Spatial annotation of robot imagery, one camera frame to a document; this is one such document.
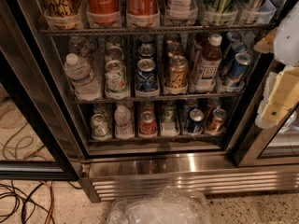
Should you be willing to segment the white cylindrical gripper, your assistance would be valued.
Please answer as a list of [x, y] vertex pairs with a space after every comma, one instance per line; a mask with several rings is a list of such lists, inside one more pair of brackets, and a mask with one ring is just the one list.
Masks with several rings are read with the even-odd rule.
[[255, 124], [262, 129], [278, 125], [299, 103], [299, 1], [273, 29], [258, 41], [253, 49], [273, 53], [286, 66], [281, 72], [271, 72], [265, 82]]

